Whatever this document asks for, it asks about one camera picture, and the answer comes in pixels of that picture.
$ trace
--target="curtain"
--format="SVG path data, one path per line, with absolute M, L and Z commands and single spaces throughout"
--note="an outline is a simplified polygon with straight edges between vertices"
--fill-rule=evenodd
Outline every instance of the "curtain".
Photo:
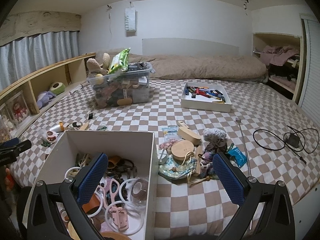
M 0 91 L 26 75 L 79 56 L 79 32 L 36 34 L 0 47 Z

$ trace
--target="bed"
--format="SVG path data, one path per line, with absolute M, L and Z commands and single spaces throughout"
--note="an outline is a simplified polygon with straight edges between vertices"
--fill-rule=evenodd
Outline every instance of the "bed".
M 109 54 L 113 56 L 118 51 L 109 51 Z M 239 47 L 217 42 L 176 38 L 143 39 L 143 56 L 131 54 L 129 60 L 151 61 L 156 69 L 150 80 L 150 101 L 97 109 L 90 86 L 75 91 L 42 114 L 22 135 L 21 139 L 31 140 L 33 146 L 11 165 L 12 175 L 21 186 L 31 186 L 46 155 L 51 151 L 51 148 L 39 145 L 37 131 L 42 127 L 56 125 L 59 121 L 84 122 L 89 113 L 94 115 L 90 121 L 90 130 L 106 125 L 108 130 L 152 131 L 157 147 L 164 141 L 162 128 L 176 125 L 177 121 L 184 121 L 199 135 L 203 134 L 205 128 L 217 127 L 227 132 L 228 145 L 234 143 L 244 152 L 239 126 L 235 122 L 238 117 L 242 119 L 252 175 L 263 183 L 274 184 L 277 180 L 286 183 L 294 205 L 296 235 L 299 235 L 297 240 L 302 239 L 312 225 L 313 217 L 316 218 L 320 211 L 317 200 L 320 191 L 311 190 L 320 178 L 319 149 L 311 155 L 301 153 L 307 161 L 305 165 L 287 148 L 273 152 L 259 147 L 252 133 L 262 128 L 281 136 L 289 131 L 287 125 L 298 130 L 317 127 L 295 103 L 272 88 L 257 83 L 257 78 L 265 73 L 265 65 L 254 57 L 239 56 L 239 51 Z M 173 55 L 154 56 L 158 53 Z M 101 53 L 97 53 L 98 62 L 101 56 Z M 224 77 L 229 81 L 212 80 Z M 239 77 L 250 83 L 232 81 Z M 187 81 L 223 85 L 233 104 L 231 112 L 181 108 L 180 95 Z M 311 132 L 305 133 L 305 136 L 306 149 L 311 151 L 316 147 L 317 137 Z M 256 139 L 264 146 L 281 147 L 281 143 L 268 134 L 258 134 Z M 241 170 L 248 176 L 246 165 Z M 205 233 L 218 235 L 237 210 L 219 180 L 188 187 L 185 181 L 168 181 L 159 176 L 156 202 L 155 239 Z M 260 204 L 253 219 L 253 227 L 258 222 L 262 208 Z
M 283 180 L 289 190 L 292 204 L 298 203 L 319 179 L 320 157 L 317 150 L 312 155 L 302 154 L 304 165 L 292 152 L 283 149 L 271 152 L 254 143 L 252 133 L 257 128 L 271 130 L 279 135 L 288 131 L 286 125 L 296 129 L 314 127 L 300 108 L 272 88 L 263 84 L 245 84 L 227 81 L 191 80 L 221 84 L 225 87 L 233 106 L 230 113 L 219 113 L 180 107 L 180 94 L 186 80 L 151 80 L 151 100 L 145 104 L 96 109 L 94 95 L 86 86 L 39 117 L 22 135 L 33 143 L 30 150 L 20 155 L 11 165 L 11 173 L 21 186 L 31 186 L 45 161 L 50 148 L 38 143 L 37 131 L 63 121 L 84 121 L 92 112 L 94 120 L 90 130 L 107 125 L 109 130 L 153 131 L 156 143 L 163 142 L 161 128 L 184 121 L 190 129 L 202 135 L 204 128 L 218 127 L 228 134 L 228 144 L 233 142 L 244 151 L 235 117 L 242 118 L 247 149 L 251 157 L 252 175 L 260 182 L 275 183 Z M 314 135 L 306 135 L 306 148 L 316 145 Z M 268 135 L 257 136 L 259 143 L 280 147 L 280 143 Z M 247 166 L 241 169 L 248 175 Z M 191 234 L 219 234 L 231 220 L 237 206 L 230 202 L 219 180 L 205 181 L 188 188 L 186 183 L 158 178 L 155 239 Z M 259 218 L 262 205 L 257 209 L 253 226 Z

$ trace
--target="checkered bedspread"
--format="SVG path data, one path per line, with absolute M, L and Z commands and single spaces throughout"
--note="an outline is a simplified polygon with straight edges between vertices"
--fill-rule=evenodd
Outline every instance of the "checkered bedspread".
M 242 129 L 250 156 L 252 175 L 260 182 L 275 184 L 283 180 L 289 190 L 292 203 L 297 203 L 319 179 L 320 156 L 317 149 L 313 154 L 301 155 L 307 161 L 302 163 L 289 149 L 268 151 L 259 147 L 252 137 L 258 129 L 268 129 L 282 136 L 290 125 L 296 129 L 315 128 L 313 122 L 291 101 L 263 84 L 244 84 L 224 81 L 203 82 L 221 84 L 225 87 L 233 104 L 230 113 L 219 113 L 180 106 L 180 95 L 185 80 L 152 80 L 150 92 L 152 100 L 145 104 L 110 109 L 96 109 L 94 94 L 90 86 L 56 103 L 39 117 L 22 135 L 33 143 L 30 150 L 20 155 L 11 165 L 11 173 L 21 186 L 31 186 L 44 163 L 45 155 L 51 148 L 39 145 L 37 132 L 51 127 L 59 121 L 84 122 L 90 112 L 94 114 L 90 130 L 99 125 L 107 125 L 109 130 L 152 131 L 156 143 L 164 141 L 161 128 L 184 121 L 190 129 L 202 135 L 204 128 L 221 128 L 228 134 L 228 145 L 233 142 L 244 152 L 241 133 L 235 118 L 242 121 Z M 316 146 L 316 135 L 305 133 L 306 148 L 311 151 Z M 281 147 L 268 134 L 256 136 L 260 144 L 271 148 Z M 245 165 L 241 169 L 248 175 Z M 159 177 L 157 187 L 157 207 L 155 238 L 168 239 L 191 234 L 219 234 L 229 223 L 237 210 L 219 180 L 205 181 L 191 188 L 185 181 L 167 181 Z M 262 211 L 259 205 L 254 217 L 255 226 Z

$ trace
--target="white cardboard box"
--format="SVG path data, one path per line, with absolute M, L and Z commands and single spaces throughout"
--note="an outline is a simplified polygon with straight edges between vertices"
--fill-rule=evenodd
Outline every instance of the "white cardboard box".
M 187 87 L 209 87 L 211 90 L 219 90 L 223 93 L 223 96 L 226 100 L 224 104 L 215 103 L 218 100 L 214 98 L 206 98 L 201 95 L 197 95 L 196 98 L 191 98 L 191 93 L 186 95 L 185 91 Z M 207 83 L 195 83 L 195 82 L 187 82 L 184 86 L 181 95 L 181 107 L 182 108 L 191 108 L 191 109 L 199 109 L 199 110 L 209 110 L 209 111 L 216 111 L 216 112 L 225 112 L 229 113 L 231 111 L 231 101 L 228 97 L 228 94 L 223 86 L 221 85 L 213 85 Z
M 144 226 L 132 240 L 154 239 L 156 213 L 156 187 L 158 183 L 158 157 L 154 134 L 152 132 L 131 131 L 80 131 L 67 130 L 53 147 L 36 178 L 23 214 L 23 224 L 27 227 L 28 212 L 35 183 L 43 180 L 46 184 L 60 183 L 64 180 L 67 169 L 73 167 L 77 153 L 100 154 L 104 152 L 111 157 L 118 155 L 132 160 L 138 169 L 138 177 L 148 177 L 148 197 Z M 133 221 L 132 228 L 139 221 Z

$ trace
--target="white wall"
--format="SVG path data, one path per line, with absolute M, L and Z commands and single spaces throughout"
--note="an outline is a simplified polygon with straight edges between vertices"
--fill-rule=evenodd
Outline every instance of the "white wall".
M 280 5 L 253 10 L 253 33 L 285 33 L 301 36 L 300 13 L 312 14 L 308 5 Z
M 132 1 L 137 10 L 137 32 L 126 36 L 124 10 Z M 239 47 L 241 55 L 252 48 L 251 12 L 217 0 L 124 0 L 82 15 L 80 52 L 131 47 L 142 54 L 142 39 L 189 38 Z

